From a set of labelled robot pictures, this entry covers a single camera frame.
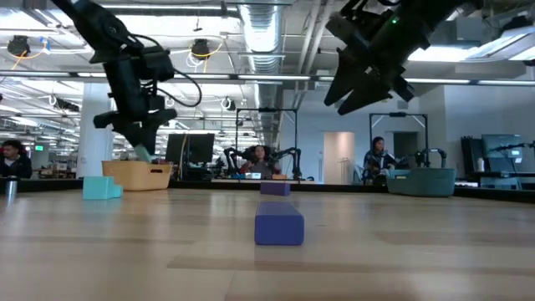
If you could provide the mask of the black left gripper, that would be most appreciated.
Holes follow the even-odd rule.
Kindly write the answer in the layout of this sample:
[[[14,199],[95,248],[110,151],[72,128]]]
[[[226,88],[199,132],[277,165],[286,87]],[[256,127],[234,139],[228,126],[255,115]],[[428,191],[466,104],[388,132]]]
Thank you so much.
[[[109,111],[96,115],[94,126],[103,129],[110,125],[112,131],[122,134],[132,145],[135,153],[142,151],[142,130],[144,130],[144,146],[150,155],[155,154],[155,141],[158,128],[175,119],[177,113],[173,109],[165,108],[165,98],[161,95],[149,95],[141,108],[135,113],[123,111]]]

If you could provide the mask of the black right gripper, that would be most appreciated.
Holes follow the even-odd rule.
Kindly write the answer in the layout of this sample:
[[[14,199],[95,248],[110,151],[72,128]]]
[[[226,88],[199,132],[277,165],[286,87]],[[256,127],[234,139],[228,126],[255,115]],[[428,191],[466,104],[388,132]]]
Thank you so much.
[[[428,44],[431,31],[424,18],[424,0],[400,0],[397,9],[381,14],[366,12],[366,2],[351,0],[326,25],[345,44],[337,50],[339,66],[324,99],[330,106],[346,96],[338,108],[340,115],[391,99],[391,90],[411,100],[414,91],[401,77],[403,64]]]

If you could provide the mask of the pale teal block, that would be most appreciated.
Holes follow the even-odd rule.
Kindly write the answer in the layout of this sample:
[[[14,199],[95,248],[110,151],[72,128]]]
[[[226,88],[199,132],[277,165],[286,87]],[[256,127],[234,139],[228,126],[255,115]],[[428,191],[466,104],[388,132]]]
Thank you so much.
[[[151,155],[150,152],[143,145],[136,145],[134,147],[134,152],[139,161],[144,161],[148,163],[151,163],[153,161],[153,155]]]

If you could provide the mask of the teal stepped block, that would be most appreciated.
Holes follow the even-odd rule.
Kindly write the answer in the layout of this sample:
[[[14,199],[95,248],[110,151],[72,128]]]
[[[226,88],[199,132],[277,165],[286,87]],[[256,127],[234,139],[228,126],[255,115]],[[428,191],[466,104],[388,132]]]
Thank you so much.
[[[86,176],[83,179],[85,200],[108,200],[123,195],[123,187],[115,184],[112,176]]]

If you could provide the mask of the purple rectangular block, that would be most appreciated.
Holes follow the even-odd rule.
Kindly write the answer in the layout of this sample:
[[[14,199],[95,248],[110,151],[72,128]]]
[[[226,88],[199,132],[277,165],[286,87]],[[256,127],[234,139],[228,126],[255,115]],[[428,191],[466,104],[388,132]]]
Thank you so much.
[[[304,242],[304,217],[291,203],[260,202],[254,240],[264,246],[300,246]]]
[[[263,195],[289,196],[290,184],[286,182],[262,182],[260,184],[260,193]]]

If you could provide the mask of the yellow plastic bin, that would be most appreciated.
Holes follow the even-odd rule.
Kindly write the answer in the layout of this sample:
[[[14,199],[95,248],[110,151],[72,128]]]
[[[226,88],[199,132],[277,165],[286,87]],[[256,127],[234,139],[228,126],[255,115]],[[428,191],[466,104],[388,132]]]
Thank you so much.
[[[169,186],[172,165],[144,161],[102,161],[104,176],[114,178],[124,191],[165,190]]]

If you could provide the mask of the white pillar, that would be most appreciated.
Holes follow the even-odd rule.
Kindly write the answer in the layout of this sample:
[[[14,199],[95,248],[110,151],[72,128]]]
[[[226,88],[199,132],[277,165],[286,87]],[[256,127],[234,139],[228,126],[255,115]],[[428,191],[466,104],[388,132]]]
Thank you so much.
[[[102,161],[112,159],[114,135],[111,128],[97,129],[94,117],[111,111],[109,86],[85,83],[80,119],[77,177],[102,176]]]

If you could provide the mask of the black monitor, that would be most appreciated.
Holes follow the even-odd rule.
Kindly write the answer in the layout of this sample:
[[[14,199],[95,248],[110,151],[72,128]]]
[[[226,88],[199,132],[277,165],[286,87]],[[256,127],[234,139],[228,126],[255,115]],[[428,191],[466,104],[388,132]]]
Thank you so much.
[[[166,147],[166,161],[208,163],[212,160],[214,134],[172,134]]]

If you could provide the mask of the white door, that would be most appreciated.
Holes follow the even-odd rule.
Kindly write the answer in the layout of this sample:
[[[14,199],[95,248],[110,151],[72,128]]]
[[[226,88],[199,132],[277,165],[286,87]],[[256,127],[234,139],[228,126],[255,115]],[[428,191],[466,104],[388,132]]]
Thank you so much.
[[[324,183],[350,185],[354,175],[353,132],[324,132]]]

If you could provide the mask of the person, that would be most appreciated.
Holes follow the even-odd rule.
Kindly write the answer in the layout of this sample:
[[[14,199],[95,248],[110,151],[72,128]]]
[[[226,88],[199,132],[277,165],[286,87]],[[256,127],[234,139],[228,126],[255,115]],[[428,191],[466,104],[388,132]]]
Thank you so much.
[[[385,169],[395,169],[398,161],[385,149],[385,140],[376,136],[364,156],[363,183],[370,184]]]
[[[252,152],[252,160],[242,166],[242,173],[260,173],[262,179],[272,179],[273,175],[281,174],[278,162],[269,160],[271,151],[266,146],[255,145],[248,150]]]
[[[6,140],[0,147],[0,176],[29,179],[33,174],[31,159],[19,140]]]

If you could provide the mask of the long ceiling light strip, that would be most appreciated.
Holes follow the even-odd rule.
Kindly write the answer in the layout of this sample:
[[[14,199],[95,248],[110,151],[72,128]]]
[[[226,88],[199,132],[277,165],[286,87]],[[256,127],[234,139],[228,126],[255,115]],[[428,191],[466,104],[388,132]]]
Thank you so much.
[[[33,79],[66,79],[89,81],[103,81],[103,72],[60,72],[60,71],[24,71],[0,70],[2,77],[33,78]],[[197,81],[260,81],[260,82],[321,82],[330,83],[333,76],[317,75],[288,75],[288,74],[189,74]],[[406,78],[409,84],[434,85],[477,85],[477,86],[506,86],[535,88],[535,80],[505,80],[505,79],[418,79]]]

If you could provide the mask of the teal plastic bin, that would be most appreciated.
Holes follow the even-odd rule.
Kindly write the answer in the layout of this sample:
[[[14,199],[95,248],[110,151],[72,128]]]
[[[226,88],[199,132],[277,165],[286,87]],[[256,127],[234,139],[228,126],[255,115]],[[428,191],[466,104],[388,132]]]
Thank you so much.
[[[391,194],[449,197],[454,193],[455,181],[455,169],[419,167],[390,171],[386,177],[386,186]]]

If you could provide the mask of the grey computer monitor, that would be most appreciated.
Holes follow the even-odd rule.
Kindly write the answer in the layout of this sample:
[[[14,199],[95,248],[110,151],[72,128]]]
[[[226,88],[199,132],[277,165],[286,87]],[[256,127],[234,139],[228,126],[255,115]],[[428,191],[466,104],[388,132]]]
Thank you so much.
[[[523,142],[520,135],[485,134],[481,140],[485,158],[522,159]]]

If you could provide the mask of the black aluminium table frame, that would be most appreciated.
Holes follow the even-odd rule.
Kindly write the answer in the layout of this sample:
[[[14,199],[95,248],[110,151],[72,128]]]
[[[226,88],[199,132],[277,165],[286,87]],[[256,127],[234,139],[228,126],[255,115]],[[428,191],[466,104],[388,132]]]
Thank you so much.
[[[83,188],[82,180],[48,179],[48,180],[22,180],[18,183],[18,192],[44,192],[67,191]],[[260,184],[208,181],[170,181],[172,189],[205,189],[224,191],[259,191]],[[300,192],[336,192],[336,193],[387,193],[385,186],[358,186],[358,185],[318,185],[318,184],[291,184],[290,191]],[[453,196],[494,200],[501,202],[518,202],[535,205],[535,191],[529,190],[499,190],[476,187],[457,186]]]

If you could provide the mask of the silver ventilation duct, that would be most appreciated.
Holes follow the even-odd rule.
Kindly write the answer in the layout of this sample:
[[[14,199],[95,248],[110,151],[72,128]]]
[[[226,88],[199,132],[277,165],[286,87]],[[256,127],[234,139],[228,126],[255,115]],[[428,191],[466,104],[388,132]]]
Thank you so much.
[[[252,74],[278,74],[282,58],[275,54],[280,51],[282,32],[282,9],[274,5],[244,4],[238,6],[242,17],[243,35]],[[256,106],[276,108],[280,105],[278,87],[275,84],[254,84]],[[262,144],[275,145],[278,136],[279,115],[258,113]]]

